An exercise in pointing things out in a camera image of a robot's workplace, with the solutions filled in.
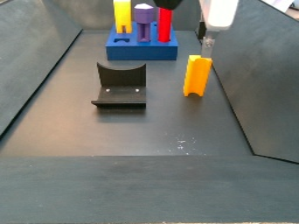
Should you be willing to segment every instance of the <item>gray floor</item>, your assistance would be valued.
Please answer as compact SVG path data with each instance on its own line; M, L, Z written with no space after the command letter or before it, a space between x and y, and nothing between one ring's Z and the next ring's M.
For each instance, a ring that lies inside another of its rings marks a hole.
M221 83L211 71L207 93L183 96L190 54L201 43L178 31L175 61L107 61L107 31L86 31L0 143L7 156L251 155ZM147 109L103 111L97 63L147 64Z
M178 61L147 63L145 112L90 103L97 62L143 63L106 61L107 36L81 35L2 139L0 222L297 222L299 166L251 155L215 73L183 97L194 33Z
M262 157L7 157L3 223L298 222L299 166Z

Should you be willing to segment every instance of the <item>blue block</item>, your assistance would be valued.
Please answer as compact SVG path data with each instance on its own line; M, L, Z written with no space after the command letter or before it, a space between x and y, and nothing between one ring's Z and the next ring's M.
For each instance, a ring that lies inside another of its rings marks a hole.
M151 24L151 42L137 42L137 22L134 22L133 33L117 33L113 26L107 40L109 60L177 60L178 40L174 29L171 30L171 41L158 41L157 22Z

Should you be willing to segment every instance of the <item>orange block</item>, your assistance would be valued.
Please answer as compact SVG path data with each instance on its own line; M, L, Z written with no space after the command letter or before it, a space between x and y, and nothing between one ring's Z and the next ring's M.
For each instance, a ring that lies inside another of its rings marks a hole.
M185 96L191 93L203 96L210 78L211 63L211 59L202 58L201 55L190 55L183 86Z

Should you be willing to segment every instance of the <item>yellow block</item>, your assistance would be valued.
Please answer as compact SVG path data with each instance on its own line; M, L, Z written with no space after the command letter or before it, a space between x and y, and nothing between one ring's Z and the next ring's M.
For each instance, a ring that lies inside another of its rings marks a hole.
M131 0L114 0L117 33L133 32Z
M211 62L211 59L202 58L201 55L190 55L183 86L185 96L191 93L203 96L210 78Z

